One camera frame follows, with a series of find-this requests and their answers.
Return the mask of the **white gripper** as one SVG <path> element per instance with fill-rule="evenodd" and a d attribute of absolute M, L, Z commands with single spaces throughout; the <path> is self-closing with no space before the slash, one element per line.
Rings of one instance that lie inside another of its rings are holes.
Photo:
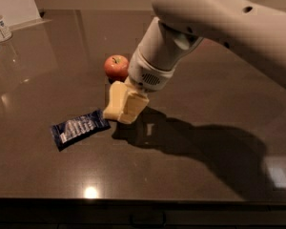
<path fill-rule="evenodd" d="M 130 61 L 129 76 L 125 79 L 125 85 L 130 88 L 145 92 L 157 92 L 162 90 L 174 75 L 174 69 L 164 71 L 152 66 L 142 55 L 140 50 L 133 53 Z M 127 90 L 123 99 L 122 111 L 118 121 L 124 124 L 132 124 L 149 103 L 149 98 L 136 90 Z"/>

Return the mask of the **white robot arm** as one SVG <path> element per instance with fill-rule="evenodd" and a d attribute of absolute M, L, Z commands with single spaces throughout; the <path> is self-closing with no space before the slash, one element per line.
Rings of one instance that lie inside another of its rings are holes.
<path fill-rule="evenodd" d="M 207 38 L 228 48 L 286 89 L 286 12 L 248 0 L 152 0 L 155 18 L 129 67 L 133 87 L 118 120 L 134 122 L 147 92 L 163 89 L 182 56 Z"/>

